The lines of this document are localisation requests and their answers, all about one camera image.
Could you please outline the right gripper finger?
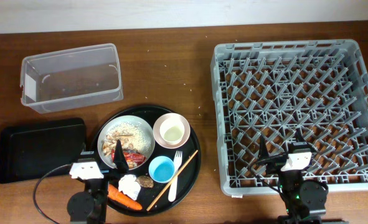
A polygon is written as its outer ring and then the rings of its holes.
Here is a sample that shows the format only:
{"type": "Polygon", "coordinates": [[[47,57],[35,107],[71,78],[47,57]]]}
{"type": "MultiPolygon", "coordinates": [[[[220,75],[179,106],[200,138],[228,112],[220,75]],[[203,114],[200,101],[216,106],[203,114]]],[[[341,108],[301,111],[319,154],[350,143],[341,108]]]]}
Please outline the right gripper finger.
{"type": "Polygon", "coordinates": [[[306,144],[307,143],[304,137],[302,136],[300,129],[296,129],[295,139],[296,139],[296,142],[295,142],[296,144],[306,144]]]}
{"type": "Polygon", "coordinates": [[[263,135],[260,136],[260,143],[259,143],[259,151],[258,151],[258,158],[259,159],[266,159],[269,157],[269,153],[266,147],[265,138],[263,135]]]}

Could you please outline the grey plate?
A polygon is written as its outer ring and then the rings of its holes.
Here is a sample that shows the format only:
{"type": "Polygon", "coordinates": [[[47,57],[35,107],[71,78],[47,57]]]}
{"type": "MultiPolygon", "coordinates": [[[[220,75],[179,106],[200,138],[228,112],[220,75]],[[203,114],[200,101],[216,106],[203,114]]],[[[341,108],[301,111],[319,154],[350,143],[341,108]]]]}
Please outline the grey plate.
{"type": "Polygon", "coordinates": [[[147,121],[133,115],[113,118],[101,128],[97,140],[100,159],[110,168],[116,167],[113,158],[118,141],[130,170],[147,162],[155,147],[153,130],[147,121]]]}

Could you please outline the white cup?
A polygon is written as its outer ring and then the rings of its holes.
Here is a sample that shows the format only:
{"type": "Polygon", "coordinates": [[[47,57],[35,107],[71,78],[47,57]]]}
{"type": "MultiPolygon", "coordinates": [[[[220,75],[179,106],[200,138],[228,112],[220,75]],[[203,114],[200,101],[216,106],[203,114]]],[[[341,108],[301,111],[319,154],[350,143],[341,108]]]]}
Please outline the white cup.
{"type": "Polygon", "coordinates": [[[169,145],[175,145],[182,140],[185,127],[179,119],[168,118],[161,123],[159,132],[164,141],[169,145]]]}

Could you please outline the white tissue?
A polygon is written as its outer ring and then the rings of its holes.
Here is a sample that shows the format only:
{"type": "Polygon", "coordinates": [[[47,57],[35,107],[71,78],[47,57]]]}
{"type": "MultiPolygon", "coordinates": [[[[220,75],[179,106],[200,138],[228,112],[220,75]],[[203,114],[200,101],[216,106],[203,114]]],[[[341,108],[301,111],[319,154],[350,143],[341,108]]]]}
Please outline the white tissue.
{"type": "Polygon", "coordinates": [[[141,186],[136,179],[135,175],[126,174],[118,181],[118,190],[132,200],[137,200],[141,190],[141,186]]]}

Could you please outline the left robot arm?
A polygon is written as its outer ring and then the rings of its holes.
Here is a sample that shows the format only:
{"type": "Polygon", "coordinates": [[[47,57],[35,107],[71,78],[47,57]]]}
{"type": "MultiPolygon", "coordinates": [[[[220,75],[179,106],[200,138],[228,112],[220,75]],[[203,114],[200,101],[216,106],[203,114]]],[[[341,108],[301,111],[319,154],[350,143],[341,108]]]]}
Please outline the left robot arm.
{"type": "Polygon", "coordinates": [[[106,222],[109,181],[119,179],[129,169],[120,141],[116,144],[113,161],[115,168],[102,171],[92,153],[86,152],[72,164],[69,171],[71,178],[83,182],[85,188],[68,201],[67,212],[71,223],[106,222]]]}

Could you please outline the pink bowl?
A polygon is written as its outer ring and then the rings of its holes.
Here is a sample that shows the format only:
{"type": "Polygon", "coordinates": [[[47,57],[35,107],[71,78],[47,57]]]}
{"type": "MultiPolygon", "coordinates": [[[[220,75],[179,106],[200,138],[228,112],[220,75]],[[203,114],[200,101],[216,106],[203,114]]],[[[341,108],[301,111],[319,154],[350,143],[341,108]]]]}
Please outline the pink bowl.
{"type": "Polygon", "coordinates": [[[183,117],[182,115],[177,114],[177,113],[166,113],[166,114],[160,116],[156,120],[156,122],[153,126],[153,136],[154,136],[155,141],[160,146],[165,147],[167,149],[176,149],[176,148],[179,148],[179,147],[183,146],[186,143],[186,141],[189,139],[190,134],[191,134],[191,128],[190,128],[189,122],[187,121],[187,119],[185,117],[183,117]],[[184,127],[185,127],[185,132],[184,132],[184,136],[183,136],[182,140],[179,143],[175,144],[175,145],[169,145],[166,141],[164,141],[163,138],[160,135],[160,132],[159,132],[161,123],[163,121],[167,120],[168,118],[179,119],[184,124],[184,127]]]}

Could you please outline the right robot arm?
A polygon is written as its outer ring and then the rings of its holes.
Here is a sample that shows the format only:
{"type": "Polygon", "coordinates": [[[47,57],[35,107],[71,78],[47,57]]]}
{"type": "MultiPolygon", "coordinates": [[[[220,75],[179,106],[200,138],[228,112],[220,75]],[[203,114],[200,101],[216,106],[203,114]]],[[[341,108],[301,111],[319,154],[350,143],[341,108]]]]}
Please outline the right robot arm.
{"type": "Polygon", "coordinates": [[[302,175],[311,166],[316,154],[315,147],[303,138],[299,129],[288,150],[274,156],[269,155],[265,138],[260,137],[256,164],[265,166],[267,174],[278,176],[275,190],[286,207],[287,214],[279,216],[278,223],[323,223],[321,217],[326,214],[328,185],[317,180],[306,180],[302,175]]]}

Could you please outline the red snack wrapper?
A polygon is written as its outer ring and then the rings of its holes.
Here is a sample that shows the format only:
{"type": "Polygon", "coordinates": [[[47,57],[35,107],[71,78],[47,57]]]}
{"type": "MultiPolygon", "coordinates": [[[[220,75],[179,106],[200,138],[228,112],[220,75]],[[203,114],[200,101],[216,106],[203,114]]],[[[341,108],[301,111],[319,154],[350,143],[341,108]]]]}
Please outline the red snack wrapper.
{"type": "MultiPolygon", "coordinates": [[[[114,157],[114,153],[115,150],[112,152],[111,154],[111,167],[113,169],[116,169],[115,164],[113,163],[113,157],[114,157]]],[[[123,149],[123,153],[125,155],[125,159],[127,161],[129,170],[130,169],[135,169],[136,167],[140,166],[141,164],[143,164],[146,160],[146,157],[139,153],[138,151],[135,150],[127,150],[127,149],[123,149]]]]}

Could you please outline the blue cup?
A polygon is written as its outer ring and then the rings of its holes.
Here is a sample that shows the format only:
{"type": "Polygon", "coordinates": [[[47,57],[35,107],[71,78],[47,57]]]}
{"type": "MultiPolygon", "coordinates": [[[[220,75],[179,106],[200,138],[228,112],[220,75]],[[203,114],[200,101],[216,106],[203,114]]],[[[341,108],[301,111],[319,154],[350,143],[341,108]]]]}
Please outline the blue cup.
{"type": "Polygon", "coordinates": [[[149,175],[158,183],[168,183],[174,176],[174,163],[166,156],[155,157],[149,164],[149,175]]]}

